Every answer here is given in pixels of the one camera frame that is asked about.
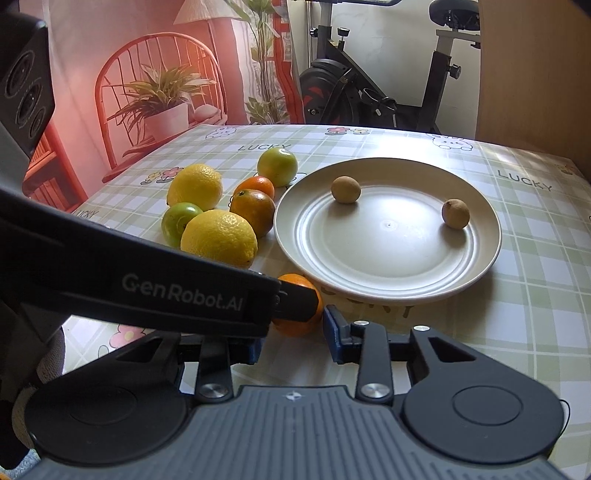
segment tall green plant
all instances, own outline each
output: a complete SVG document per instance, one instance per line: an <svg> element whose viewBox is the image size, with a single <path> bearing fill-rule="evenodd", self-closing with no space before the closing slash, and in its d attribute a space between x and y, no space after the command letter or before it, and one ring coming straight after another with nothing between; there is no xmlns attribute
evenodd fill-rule
<svg viewBox="0 0 591 480"><path fill-rule="evenodd" d="M191 65L156 70L149 65L140 65L146 80L122 85L124 94L133 98L107 120L120 117L128 133L142 119L164 112L181 103L192 105L193 95L204 95L203 87L215 84L215 80L202 79L201 74L191 73Z"/></svg>
<svg viewBox="0 0 591 480"><path fill-rule="evenodd" d="M272 15L275 13L271 0L243 0L243 4L250 12L247 13L235 0L225 2L236 12L242 21L245 21L255 38L256 46L251 47L252 59L258 63L259 76L258 88L262 102L249 97L245 104L249 113L249 121L252 124L278 124L288 118L288 114L279 108L273 85L273 71L269 67L267 57L273 47L273 37L279 37L279 33L272 26Z"/></svg>

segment lampshade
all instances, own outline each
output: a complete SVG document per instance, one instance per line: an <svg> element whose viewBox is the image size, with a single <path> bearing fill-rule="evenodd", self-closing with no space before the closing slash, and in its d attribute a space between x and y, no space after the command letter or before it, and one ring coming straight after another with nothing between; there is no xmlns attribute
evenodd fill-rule
<svg viewBox="0 0 591 480"><path fill-rule="evenodd" d="M210 18L240 18L224 0L185 0L174 24Z"/></svg>

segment round plate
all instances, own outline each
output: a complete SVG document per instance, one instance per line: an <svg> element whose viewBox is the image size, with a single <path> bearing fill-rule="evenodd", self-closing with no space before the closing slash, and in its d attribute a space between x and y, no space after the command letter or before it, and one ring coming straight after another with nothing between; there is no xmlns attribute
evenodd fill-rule
<svg viewBox="0 0 591 480"><path fill-rule="evenodd" d="M354 204L332 197L332 181L342 175L361 185ZM451 198L470 210L470 223L460 231L441 218ZM490 203L468 182L399 158L349 160L301 179L277 206L275 235L293 263L334 291L404 305L472 285L496 260L502 236Z"/></svg>

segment orange fruit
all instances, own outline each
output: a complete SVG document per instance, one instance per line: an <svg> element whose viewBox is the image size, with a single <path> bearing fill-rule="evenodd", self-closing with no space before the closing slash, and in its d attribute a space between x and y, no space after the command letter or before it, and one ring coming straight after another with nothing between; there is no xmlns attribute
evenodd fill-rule
<svg viewBox="0 0 591 480"><path fill-rule="evenodd" d="M322 297L320 296L320 292L318 289L312 285L310 280L297 273L287 273L279 277L279 280L288 281L289 283L295 283L296 285L301 285L302 287L312 288L316 292L316 296L318 297L318 307L316 308L316 312L310 320L307 322L294 322L293 320L284 320L284 319L273 319L273 325L277 331L285 336L288 337L301 337L304 336L318 328L320 322L322 320L322 313L324 311L324 305L322 303Z"/></svg>
<svg viewBox="0 0 591 480"><path fill-rule="evenodd" d="M240 190L232 198L230 211L250 223L257 238L265 236L273 228L275 203L266 193L251 189Z"/></svg>
<svg viewBox="0 0 591 480"><path fill-rule="evenodd" d="M260 175L244 180L238 187L236 187L234 195L240 190L246 189L258 190L259 192L266 193L272 199L275 198L275 187L271 183L271 180L266 177L261 177Z"/></svg>

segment green and white tablecloth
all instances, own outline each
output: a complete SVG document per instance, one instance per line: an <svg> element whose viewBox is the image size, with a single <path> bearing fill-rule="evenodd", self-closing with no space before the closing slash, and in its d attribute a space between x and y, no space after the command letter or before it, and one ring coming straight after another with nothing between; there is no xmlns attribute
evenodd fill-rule
<svg viewBox="0 0 591 480"><path fill-rule="evenodd" d="M459 138L412 132L301 125L195 128L129 168L75 215L159 243L168 182L180 168L206 163L223 177L220 207L256 172L272 146L291 150L299 177L323 166L363 157L429 163L462 177L495 208L503 245L492 271L465 292L439 303L389 307L324 292L350 321L365 318L407 333L430 325L548 385L570 403L569 426L551 460L573 479L591 467L591 187L569 160ZM297 269L275 242L259 242L252 267L279 276ZM72 317L66 333L66 371L144 335L141 329ZM356 367L331 362L320 333L286 339L271 330L261 359L233 369L236 384L346 384ZM409 387L394 364L399 393ZM190 390L196 365L188 365Z"/></svg>

